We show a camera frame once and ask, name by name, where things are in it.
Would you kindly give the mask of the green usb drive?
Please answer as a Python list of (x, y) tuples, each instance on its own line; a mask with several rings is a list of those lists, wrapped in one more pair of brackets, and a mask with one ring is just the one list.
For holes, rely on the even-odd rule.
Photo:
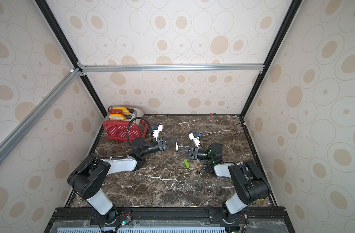
[(189, 162), (188, 162), (188, 160), (187, 160), (187, 159), (185, 159), (185, 160), (184, 160), (184, 163), (185, 163), (185, 165), (186, 165), (186, 168), (188, 168), (188, 169), (189, 169), (189, 168), (190, 168), (190, 164), (189, 164)]

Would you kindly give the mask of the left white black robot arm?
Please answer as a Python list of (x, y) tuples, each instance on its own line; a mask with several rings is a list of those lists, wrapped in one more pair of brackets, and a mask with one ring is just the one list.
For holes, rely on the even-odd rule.
[(131, 148), (131, 153), (124, 157), (97, 157), (90, 153), (69, 175), (67, 183), (81, 198), (95, 209), (106, 225), (111, 225), (120, 217), (112, 201), (102, 190), (102, 184), (106, 177), (113, 173), (124, 171), (136, 171), (146, 163), (146, 155), (164, 151), (175, 144), (178, 139), (173, 137), (159, 138), (153, 134), (151, 142), (146, 143), (144, 137), (136, 137), (133, 141), (129, 138), (129, 130), (136, 120), (146, 123), (147, 130), (154, 128), (143, 117), (135, 117), (127, 124), (126, 141)]

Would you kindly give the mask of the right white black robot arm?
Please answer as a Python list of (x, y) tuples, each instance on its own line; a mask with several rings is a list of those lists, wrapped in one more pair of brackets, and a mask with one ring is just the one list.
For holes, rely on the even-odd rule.
[(269, 196), (269, 183), (254, 161), (240, 163), (224, 162), (223, 145), (213, 143), (207, 149), (186, 147), (178, 149), (177, 153), (189, 160), (205, 160), (205, 166), (200, 174), (205, 172), (216, 176), (230, 178), (236, 193), (223, 203), (223, 220), (229, 224), (235, 221), (241, 211), (257, 200)]

